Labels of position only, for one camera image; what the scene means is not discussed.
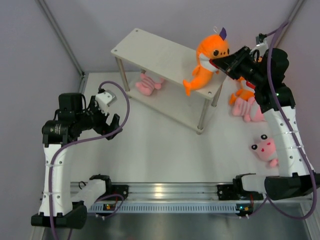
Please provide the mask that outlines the large orange shark plush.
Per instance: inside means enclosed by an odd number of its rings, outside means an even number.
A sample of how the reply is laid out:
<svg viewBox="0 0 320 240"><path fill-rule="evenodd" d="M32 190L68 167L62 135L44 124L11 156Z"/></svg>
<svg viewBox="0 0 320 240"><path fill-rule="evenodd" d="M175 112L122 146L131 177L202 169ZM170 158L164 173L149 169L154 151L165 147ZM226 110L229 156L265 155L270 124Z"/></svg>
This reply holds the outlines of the large orange shark plush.
<svg viewBox="0 0 320 240"><path fill-rule="evenodd" d="M219 73L211 61L230 54L230 45L227 40L227 31L223 27L219 32L205 37L196 49L197 65L191 75L192 80L182 81L185 93L189 97L191 92L204 88L212 80L213 75Z"/></svg>

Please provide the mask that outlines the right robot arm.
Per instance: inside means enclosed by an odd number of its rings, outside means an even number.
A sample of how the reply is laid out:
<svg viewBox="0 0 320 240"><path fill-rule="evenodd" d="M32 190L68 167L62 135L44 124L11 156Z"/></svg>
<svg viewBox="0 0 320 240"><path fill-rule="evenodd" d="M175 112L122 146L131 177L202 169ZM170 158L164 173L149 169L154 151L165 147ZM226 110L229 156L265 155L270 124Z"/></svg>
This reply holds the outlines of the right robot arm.
<svg viewBox="0 0 320 240"><path fill-rule="evenodd" d="M233 192L240 199L251 192L266 194L272 200L306 196L320 187L316 173L304 151L296 121L296 103L283 80L289 66L287 53L279 48L267 50L260 62L251 49L209 61L231 79L243 77L255 87L255 100L268 123L278 157L278 175L254 173L237 175Z"/></svg>

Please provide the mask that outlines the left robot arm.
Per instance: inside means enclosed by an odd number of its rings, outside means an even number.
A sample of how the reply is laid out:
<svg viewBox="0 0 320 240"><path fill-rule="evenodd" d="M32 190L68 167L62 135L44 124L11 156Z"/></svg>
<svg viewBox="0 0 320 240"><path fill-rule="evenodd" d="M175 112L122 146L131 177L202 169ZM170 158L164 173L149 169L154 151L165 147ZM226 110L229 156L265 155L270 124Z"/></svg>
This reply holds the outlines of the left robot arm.
<svg viewBox="0 0 320 240"><path fill-rule="evenodd" d="M63 93L58 97L54 118L42 127L45 155L45 181L41 206L31 217L32 226L82 229L88 209L99 198L109 199L112 182L107 175L93 175L85 187L71 196L72 154L83 131L94 130L107 140L119 128L120 116L114 114L110 124L108 108L116 101L111 91L99 91L86 102L81 93Z"/></svg>

